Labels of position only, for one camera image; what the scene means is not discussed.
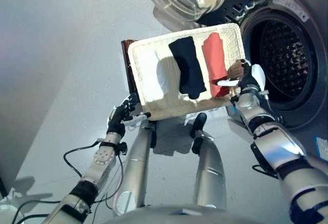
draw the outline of white wicker basket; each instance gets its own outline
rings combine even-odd
[[[239,27],[237,24],[233,23],[170,33],[154,38],[139,40],[129,46],[128,54],[140,102],[143,111],[151,113],[150,120],[181,116],[226,106],[229,104],[230,98],[239,92],[239,88],[233,87],[230,88],[229,94],[224,97],[211,97],[209,74],[201,46],[204,40],[213,32],[219,33],[220,38],[223,41],[224,63],[227,70],[235,62],[245,58]],[[189,99],[187,94],[179,93],[180,70],[169,48],[169,44],[173,41],[188,36],[193,37],[197,59],[199,61],[206,87],[206,92],[202,92],[199,98],[195,100]],[[138,51],[145,47],[155,50],[171,86],[170,91],[165,94],[162,99],[150,103],[146,102],[146,94],[142,89],[142,77],[144,74],[147,74],[147,72],[140,69],[136,57]]]

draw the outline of metallic robot arm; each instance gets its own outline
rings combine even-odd
[[[250,66],[244,67],[241,93],[232,103],[254,138],[254,155],[265,171],[278,176],[294,223],[327,223],[328,176],[308,163],[302,145],[271,110],[268,93],[261,91]]]
[[[124,142],[126,121],[131,123],[130,112],[136,105],[136,95],[131,94],[118,107],[114,107],[108,122],[107,135],[101,140],[91,166],[74,189],[65,196],[43,223],[83,223],[90,213],[91,205],[106,183],[109,171],[116,163],[115,156],[127,151]]]

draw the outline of white folded cloth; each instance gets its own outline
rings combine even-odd
[[[156,52],[151,48],[144,48],[137,52],[136,58],[142,78],[142,93],[146,101],[163,99],[170,90],[170,83]]]

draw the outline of folded clothing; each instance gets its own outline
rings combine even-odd
[[[160,100],[170,90],[170,83],[151,48],[144,48],[136,54],[139,70],[142,73],[142,93],[147,102]]]
[[[228,87],[217,86],[216,83],[227,77],[224,64],[223,43],[218,33],[211,33],[201,46],[209,72],[212,97],[222,97],[229,93]]]
[[[191,36],[180,38],[169,44],[169,48],[180,69],[179,91],[188,94],[190,99],[197,99],[206,91],[203,75],[196,57],[196,49]]]

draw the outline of washing machine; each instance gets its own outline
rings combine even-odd
[[[245,55],[260,64],[272,108],[308,153],[328,160],[327,0],[228,0],[198,22],[240,25]]]

